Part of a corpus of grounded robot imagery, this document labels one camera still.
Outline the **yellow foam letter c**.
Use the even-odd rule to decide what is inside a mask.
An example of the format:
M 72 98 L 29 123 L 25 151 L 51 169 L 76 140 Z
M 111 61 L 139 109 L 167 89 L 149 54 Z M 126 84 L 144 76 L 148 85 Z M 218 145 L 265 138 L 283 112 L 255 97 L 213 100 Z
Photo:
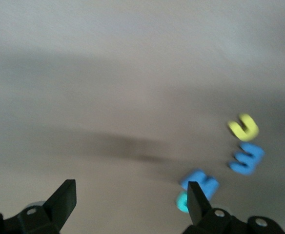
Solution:
M 229 121 L 227 123 L 232 134 L 239 140 L 245 142 L 251 141 L 259 134 L 259 127 L 249 114 L 240 114 L 239 120 L 242 125 L 236 121 Z

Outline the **blue three-pronged foam letter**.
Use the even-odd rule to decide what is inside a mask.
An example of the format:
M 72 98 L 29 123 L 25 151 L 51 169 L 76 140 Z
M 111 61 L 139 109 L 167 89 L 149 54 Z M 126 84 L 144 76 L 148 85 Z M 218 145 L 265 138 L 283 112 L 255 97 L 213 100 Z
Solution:
M 261 147 L 249 142 L 241 142 L 240 148 L 242 151 L 234 153 L 235 160 L 230 161 L 228 166 L 238 174 L 251 175 L 264 157 L 265 152 Z

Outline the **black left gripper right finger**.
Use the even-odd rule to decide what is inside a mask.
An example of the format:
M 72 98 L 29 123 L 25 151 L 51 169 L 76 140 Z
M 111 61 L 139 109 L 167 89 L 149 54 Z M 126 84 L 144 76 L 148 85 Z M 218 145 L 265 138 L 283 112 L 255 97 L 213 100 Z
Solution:
M 187 206 L 192 225 L 183 234 L 285 234 L 274 220 L 251 216 L 242 222 L 224 209 L 213 208 L 197 182 L 189 182 Z

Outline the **blue foam letter M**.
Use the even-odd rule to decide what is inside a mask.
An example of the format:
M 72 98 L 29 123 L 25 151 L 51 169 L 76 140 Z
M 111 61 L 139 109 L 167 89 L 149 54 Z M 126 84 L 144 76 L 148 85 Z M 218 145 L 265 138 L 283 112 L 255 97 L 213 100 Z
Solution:
M 201 190 L 208 200 L 212 199 L 220 185 L 214 177 L 207 175 L 201 169 L 195 169 L 189 172 L 180 180 L 180 185 L 184 190 L 187 190 L 189 182 L 198 182 Z

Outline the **brown table mat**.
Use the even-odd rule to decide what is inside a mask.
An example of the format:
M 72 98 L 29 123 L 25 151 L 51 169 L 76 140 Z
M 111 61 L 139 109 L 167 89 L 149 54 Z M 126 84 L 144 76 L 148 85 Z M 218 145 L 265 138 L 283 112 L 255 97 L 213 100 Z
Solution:
M 249 114 L 265 155 L 251 175 L 227 123 Z M 66 180 L 61 234 L 181 234 L 179 181 L 285 231 L 285 0 L 0 0 L 0 212 Z

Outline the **teal foam letter R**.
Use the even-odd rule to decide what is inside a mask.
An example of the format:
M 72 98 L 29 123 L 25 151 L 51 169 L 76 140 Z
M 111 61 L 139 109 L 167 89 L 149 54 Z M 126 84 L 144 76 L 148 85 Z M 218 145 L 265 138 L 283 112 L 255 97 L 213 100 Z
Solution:
M 177 208 L 184 213 L 189 213 L 187 207 L 187 192 L 181 191 L 176 198 L 176 206 Z

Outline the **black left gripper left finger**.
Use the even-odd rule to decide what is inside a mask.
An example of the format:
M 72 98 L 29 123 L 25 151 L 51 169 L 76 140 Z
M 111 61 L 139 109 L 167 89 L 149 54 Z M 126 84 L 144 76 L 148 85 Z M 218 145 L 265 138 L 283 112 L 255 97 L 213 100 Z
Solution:
M 29 206 L 8 219 L 0 213 L 0 234 L 61 234 L 75 206 L 76 181 L 67 179 L 41 206 Z

